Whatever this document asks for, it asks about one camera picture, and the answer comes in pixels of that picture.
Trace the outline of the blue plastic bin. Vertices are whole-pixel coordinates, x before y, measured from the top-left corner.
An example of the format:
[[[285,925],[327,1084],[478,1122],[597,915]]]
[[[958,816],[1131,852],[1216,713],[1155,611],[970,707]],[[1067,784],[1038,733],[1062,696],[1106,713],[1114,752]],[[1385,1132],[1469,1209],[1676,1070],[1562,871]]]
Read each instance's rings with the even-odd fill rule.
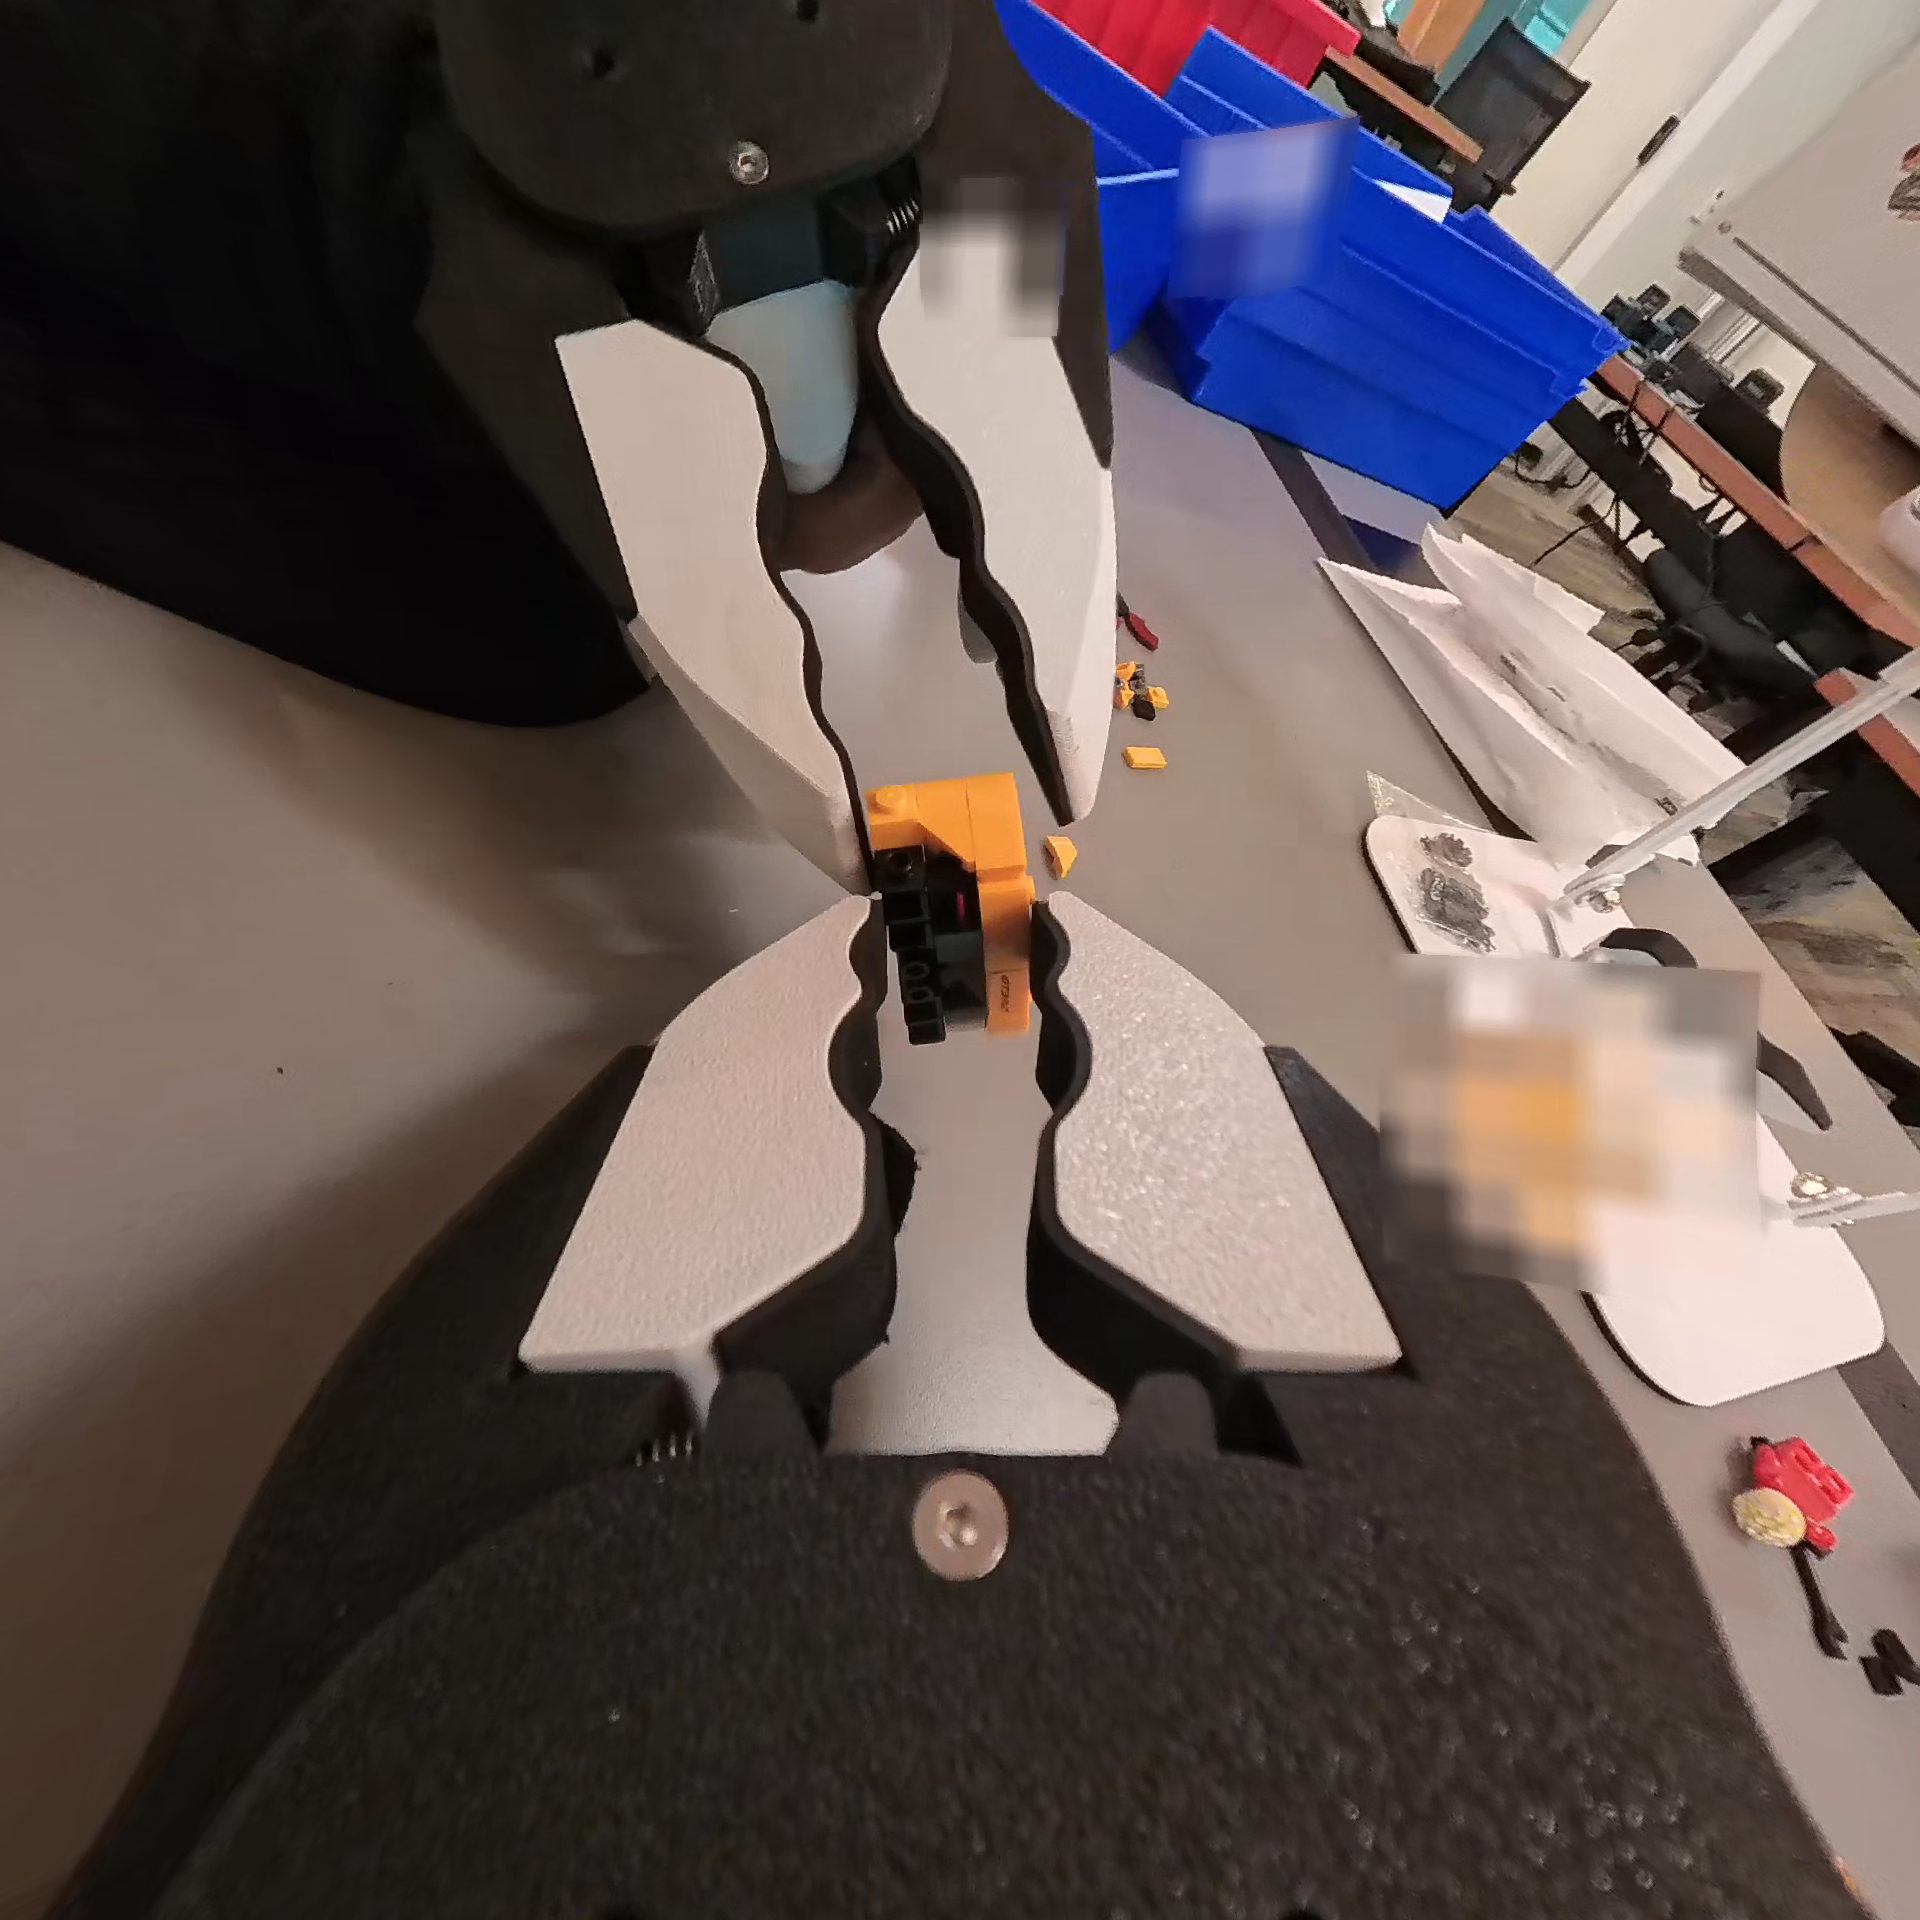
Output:
[[[1353,178],[1372,178],[1393,192],[1426,192],[1437,204],[1456,197],[1442,178],[1415,167],[1413,155],[1390,148],[1378,134],[1365,134],[1351,109],[1335,109],[1288,74],[1264,67],[1228,35],[1206,29],[1195,51],[1185,54],[1179,77],[1162,88],[1162,108],[1175,108],[1195,134],[1253,134],[1253,125],[1318,125],[1346,124]]]
[[[1106,349],[1131,349],[1166,288],[1179,158],[1203,139],[1162,93],[1030,0],[994,0],[1025,74],[1092,125]]]
[[[1179,392],[1421,504],[1461,504],[1619,334],[1480,213],[1426,218],[1353,178],[1335,247],[1297,288],[1162,301]]]

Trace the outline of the red lego minifigure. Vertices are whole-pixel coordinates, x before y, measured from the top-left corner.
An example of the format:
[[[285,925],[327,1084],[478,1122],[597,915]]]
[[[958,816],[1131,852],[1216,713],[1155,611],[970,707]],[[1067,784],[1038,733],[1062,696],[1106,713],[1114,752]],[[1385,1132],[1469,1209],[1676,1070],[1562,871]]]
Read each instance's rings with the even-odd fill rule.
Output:
[[[1839,1517],[1853,1484],[1803,1441],[1748,1441],[1748,1484],[1733,1493],[1733,1522],[1767,1547],[1839,1547]]]

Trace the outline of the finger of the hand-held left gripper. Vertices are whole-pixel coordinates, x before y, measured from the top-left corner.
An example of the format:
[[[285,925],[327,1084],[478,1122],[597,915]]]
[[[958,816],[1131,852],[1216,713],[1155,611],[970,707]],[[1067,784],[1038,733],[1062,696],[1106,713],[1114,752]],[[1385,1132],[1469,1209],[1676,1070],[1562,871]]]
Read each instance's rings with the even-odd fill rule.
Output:
[[[1100,291],[1062,334],[1006,302],[889,281],[868,313],[880,443],[910,480],[1000,676],[1056,825],[1094,810],[1116,612],[1114,357]]]
[[[851,765],[816,713],[816,641],[764,552],[780,457],[759,375],[672,334],[563,334],[557,364],[641,656],[764,825],[868,899]]]

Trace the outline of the book stand with white base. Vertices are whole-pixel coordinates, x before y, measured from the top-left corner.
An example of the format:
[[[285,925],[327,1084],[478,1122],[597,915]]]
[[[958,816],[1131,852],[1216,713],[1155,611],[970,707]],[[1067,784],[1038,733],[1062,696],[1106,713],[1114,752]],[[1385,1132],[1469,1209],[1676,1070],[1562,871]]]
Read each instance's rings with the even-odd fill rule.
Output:
[[[1912,1210],[1787,1162],[1752,1107],[1757,982],[1602,971],[1636,931],[1619,884],[1912,693],[1912,656],[1795,733],[1737,783],[1585,866],[1496,835],[1479,852],[1499,957],[1413,957],[1385,1127],[1399,1225],[1479,1279],[1582,1293],[1676,1403],[1733,1403],[1875,1358],[1881,1303],[1841,1231]]]

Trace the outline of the lego instruction booklet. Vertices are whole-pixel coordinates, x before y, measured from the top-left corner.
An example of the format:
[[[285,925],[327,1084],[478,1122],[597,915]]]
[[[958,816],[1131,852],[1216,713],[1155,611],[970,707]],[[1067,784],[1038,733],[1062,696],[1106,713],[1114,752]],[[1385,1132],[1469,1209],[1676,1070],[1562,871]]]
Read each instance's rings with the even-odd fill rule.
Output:
[[[1920,54],[1702,219],[1684,268],[1810,361],[1863,385],[1912,385],[1920,357]]]

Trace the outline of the person's left forearm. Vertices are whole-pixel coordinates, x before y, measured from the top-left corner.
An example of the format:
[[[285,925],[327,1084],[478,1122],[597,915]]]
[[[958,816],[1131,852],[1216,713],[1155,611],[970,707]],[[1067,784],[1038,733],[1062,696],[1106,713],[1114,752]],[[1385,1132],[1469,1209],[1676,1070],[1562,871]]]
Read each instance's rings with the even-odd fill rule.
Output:
[[[641,696],[430,364],[430,6],[0,6],[6,545],[401,707]]]

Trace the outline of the person's left hand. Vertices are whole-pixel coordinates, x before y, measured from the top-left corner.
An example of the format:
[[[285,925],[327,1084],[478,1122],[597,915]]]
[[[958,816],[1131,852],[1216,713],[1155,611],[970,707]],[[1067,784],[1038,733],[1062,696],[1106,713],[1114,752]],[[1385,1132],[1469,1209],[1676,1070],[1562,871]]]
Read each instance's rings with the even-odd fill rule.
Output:
[[[816,495],[785,495],[775,571],[841,577],[924,520],[880,437],[856,437]]]

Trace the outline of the clear bag of black parts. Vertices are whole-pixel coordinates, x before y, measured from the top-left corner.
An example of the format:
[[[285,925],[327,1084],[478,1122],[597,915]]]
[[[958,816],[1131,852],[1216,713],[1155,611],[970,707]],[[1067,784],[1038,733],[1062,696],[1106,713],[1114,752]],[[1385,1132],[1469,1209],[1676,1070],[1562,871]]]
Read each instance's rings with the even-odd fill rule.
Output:
[[[1393,915],[1399,933],[1421,957],[1465,950],[1499,957],[1499,925],[1479,852],[1486,828],[1421,801],[1415,793],[1365,775],[1372,825],[1361,828],[1361,866]]]

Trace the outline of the white paper bag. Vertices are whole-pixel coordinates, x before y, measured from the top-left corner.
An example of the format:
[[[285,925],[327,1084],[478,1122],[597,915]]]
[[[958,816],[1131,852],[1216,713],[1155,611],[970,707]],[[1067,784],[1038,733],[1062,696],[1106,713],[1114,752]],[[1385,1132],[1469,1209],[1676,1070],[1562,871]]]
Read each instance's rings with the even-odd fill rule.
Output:
[[[1421,528],[1421,562],[1456,600],[1507,594],[1525,611],[1565,619],[1578,637],[1600,637],[1602,611],[1593,611],[1578,594],[1565,594],[1562,579],[1496,552],[1479,538],[1451,538],[1437,520]]]
[[[1562,860],[1624,849],[1741,775],[1741,756],[1613,645],[1541,611],[1335,558],[1322,577],[1469,784]]]

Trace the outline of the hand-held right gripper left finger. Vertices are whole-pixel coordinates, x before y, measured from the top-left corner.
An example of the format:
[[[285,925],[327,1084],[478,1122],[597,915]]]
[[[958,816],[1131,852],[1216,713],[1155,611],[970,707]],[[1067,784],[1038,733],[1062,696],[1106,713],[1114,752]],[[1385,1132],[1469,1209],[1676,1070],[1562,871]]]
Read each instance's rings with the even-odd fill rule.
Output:
[[[708,1417],[736,1370],[800,1409],[897,1304],[880,901],[836,901],[688,1004],[519,1333],[523,1370],[662,1370]]]

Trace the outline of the long wooden table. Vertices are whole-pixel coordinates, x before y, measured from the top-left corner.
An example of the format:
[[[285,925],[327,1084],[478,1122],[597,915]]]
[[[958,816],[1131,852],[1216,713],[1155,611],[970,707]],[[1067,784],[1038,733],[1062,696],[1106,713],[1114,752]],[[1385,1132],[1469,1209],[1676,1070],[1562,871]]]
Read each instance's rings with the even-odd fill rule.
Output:
[[[1870,558],[1853,558],[1839,534],[1818,534],[1810,511],[1787,504],[1787,476],[1776,472],[1783,431],[1748,402],[1715,401],[1708,420],[1696,420],[1624,361],[1602,361],[1549,426],[1619,511],[1624,534],[1611,538],[1619,558],[1634,552],[1634,538],[1653,552],[1658,545],[1676,546],[1757,528],[1881,637],[1875,672],[1909,656],[1912,611]],[[1634,663],[1653,652],[1653,623],[1658,611],[1650,601],[1650,619],[1624,645]],[[1848,702],[1875,672],[1818,676],[1818,707]]]

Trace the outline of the red plastic bin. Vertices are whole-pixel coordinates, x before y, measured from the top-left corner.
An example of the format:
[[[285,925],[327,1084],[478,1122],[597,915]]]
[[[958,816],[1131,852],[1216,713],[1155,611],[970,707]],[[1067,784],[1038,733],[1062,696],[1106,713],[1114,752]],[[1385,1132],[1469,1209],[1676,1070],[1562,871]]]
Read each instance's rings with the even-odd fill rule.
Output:
[[[1038,12],[1149,93],[1166,93],[1206,29],[1288,83],[1310,83],[1330,51],[1361,46],[1361,29],[1318,0],[1038,0]]]

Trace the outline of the orange and black lego assembly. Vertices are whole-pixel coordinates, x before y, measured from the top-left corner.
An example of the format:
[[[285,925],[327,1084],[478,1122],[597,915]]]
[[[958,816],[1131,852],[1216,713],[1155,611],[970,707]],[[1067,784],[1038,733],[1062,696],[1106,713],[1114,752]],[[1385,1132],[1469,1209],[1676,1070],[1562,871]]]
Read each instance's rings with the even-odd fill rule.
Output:
[[[873,784],[862,810],[906,1038],[1025,1035],[1033,877],[1014,775]]]

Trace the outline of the black office chair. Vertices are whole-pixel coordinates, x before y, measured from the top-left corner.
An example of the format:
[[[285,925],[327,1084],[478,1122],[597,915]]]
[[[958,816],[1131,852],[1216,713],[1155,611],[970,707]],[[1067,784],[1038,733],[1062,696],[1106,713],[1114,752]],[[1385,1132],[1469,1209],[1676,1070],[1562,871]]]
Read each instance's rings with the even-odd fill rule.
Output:
[[[1818,676],[1881,663],[1881,637],[1757,528],[1658,545],[1644,594],[1658,623],[1636,672],[1664,693],[1695,682],[1702,707],[1741,702],[1737,737],[1787,733],[1818,707]]]
[[[1585,77],[1499,17],[1469,62],[1437,88],[1437,115],[1479,139],[1479,158],[1456,155],[1451,173],[1456,213],[1496,213],[1585,88]]]

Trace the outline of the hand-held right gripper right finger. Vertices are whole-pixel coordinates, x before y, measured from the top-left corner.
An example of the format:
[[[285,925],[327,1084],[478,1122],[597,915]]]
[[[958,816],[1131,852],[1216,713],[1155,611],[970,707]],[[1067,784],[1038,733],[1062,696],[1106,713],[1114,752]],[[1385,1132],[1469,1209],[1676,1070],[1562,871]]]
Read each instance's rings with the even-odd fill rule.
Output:
[[[1385,1370],[1399,1333],[1261,1035],[1080,899],[1033,905],[1030,1318],[1074,1370]]]

